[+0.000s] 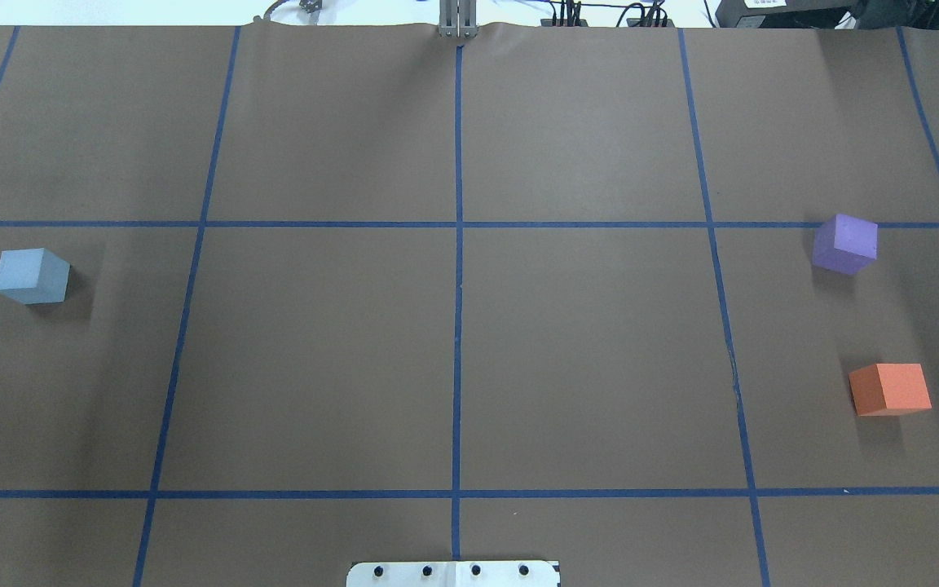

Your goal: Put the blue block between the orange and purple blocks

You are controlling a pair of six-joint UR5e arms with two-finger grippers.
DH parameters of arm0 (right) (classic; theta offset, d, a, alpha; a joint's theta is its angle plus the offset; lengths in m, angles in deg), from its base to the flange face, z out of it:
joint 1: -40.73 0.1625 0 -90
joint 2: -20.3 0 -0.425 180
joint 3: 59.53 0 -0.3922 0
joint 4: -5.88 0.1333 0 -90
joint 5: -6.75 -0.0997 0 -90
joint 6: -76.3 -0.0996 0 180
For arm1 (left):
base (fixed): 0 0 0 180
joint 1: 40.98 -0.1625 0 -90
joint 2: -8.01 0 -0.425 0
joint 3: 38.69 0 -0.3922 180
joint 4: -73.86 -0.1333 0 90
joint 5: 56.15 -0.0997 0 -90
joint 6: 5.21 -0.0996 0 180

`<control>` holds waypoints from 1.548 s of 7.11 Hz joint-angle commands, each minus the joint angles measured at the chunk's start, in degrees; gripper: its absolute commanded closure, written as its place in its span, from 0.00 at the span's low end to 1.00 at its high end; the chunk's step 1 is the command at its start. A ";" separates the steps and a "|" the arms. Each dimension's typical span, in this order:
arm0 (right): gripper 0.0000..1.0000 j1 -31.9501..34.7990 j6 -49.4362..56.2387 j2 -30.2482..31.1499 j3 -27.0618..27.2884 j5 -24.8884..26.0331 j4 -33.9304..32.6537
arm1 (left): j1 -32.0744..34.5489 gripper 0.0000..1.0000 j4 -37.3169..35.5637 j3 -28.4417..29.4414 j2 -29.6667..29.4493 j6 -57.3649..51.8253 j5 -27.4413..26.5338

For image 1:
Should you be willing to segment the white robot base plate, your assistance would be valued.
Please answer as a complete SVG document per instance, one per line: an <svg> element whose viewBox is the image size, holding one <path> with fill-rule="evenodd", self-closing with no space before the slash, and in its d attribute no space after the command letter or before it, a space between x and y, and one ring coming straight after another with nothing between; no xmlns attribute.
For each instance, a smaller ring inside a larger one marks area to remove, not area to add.
<svg viewBox="0 0 939 587"><path fill-rule="evenodd" d="M544 560L364 562L346 586L560 586L559 563Z"/></svg>

